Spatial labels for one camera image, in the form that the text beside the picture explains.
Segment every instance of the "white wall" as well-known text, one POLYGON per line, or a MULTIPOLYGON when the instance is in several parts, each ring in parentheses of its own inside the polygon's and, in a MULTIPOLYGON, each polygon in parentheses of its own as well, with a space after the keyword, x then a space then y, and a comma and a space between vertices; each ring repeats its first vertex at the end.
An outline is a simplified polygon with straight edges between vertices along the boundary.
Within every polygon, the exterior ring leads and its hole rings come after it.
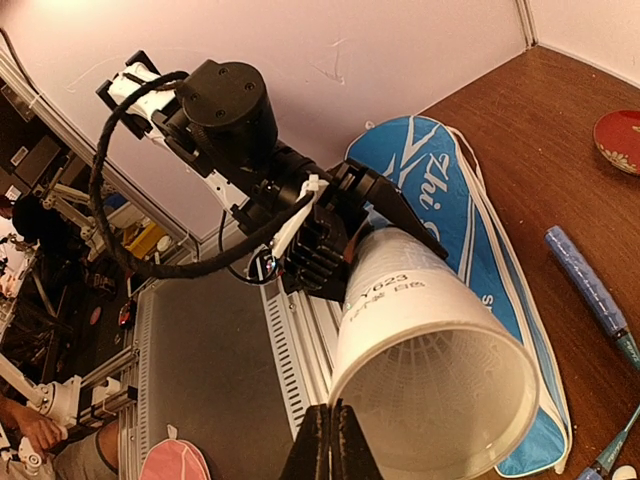
MULTIPOLYGON (((281 138, 327 166, 367 120, 415 113, 522 52, 515 2, 5 0, 0 22, 34 81, 91 139, 94 90, 137 49, 161 71, 206 58, 264 75, 281 138)), ((197 236, 216 226, 199 178, 121 131, 111 158, 197 236)))
POLYGON ((640 1, 530 2, 542 45, 640 86, 640 1))

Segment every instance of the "white plastic cup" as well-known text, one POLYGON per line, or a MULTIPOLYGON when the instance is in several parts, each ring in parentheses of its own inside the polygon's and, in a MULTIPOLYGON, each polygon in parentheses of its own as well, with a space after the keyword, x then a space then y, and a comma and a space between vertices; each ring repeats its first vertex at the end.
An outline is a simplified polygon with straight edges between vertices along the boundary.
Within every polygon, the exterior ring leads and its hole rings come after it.
POLYGON ((534 363, 433 252, 397 228, 361 243, 330 403, 354 408, 383 476, 473 478, 523 440, 534 363))

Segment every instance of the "person's hand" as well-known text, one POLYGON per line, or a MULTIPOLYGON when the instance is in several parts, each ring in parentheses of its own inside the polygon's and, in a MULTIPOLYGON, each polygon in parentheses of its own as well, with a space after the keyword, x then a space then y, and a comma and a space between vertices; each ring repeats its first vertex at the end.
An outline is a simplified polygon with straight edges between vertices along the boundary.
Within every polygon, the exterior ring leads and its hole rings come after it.
POLYGON ((35 410, 17 405, 12 413, 20 432, 29 439, 31 446, 43 460, 44 452, 55 447, 66 437, 62 427, 35 410))

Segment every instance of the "brown table surface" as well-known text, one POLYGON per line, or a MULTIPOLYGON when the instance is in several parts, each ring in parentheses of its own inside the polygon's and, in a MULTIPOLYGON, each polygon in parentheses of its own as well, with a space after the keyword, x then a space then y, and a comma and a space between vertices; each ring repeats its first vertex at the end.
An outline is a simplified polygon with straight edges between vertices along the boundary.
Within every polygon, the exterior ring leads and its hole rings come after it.
MULTIPOLYGON (((574 425, 562 478, 576 478, 624 427, 640 402, 640 378, 599 331, 543 237, 562 226, 640 338, 640 177, 613 168, 592 138, 602 115, 634 108, 640 109, 640 90, 537 47, 424 112, 461 130, 474 147, 527 275, 574 425)), ((640 469, 640 426, 617 465, 626 463, 640 469)))

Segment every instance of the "yellow object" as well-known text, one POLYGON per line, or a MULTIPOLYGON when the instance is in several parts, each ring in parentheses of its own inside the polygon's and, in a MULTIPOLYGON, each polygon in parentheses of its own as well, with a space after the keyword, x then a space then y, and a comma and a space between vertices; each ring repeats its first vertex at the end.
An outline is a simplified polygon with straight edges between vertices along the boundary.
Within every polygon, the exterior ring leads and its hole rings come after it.
POLYGON ((126 248, 136 257, 144 258, 166 234, 158 225, 150 223, 126 248))

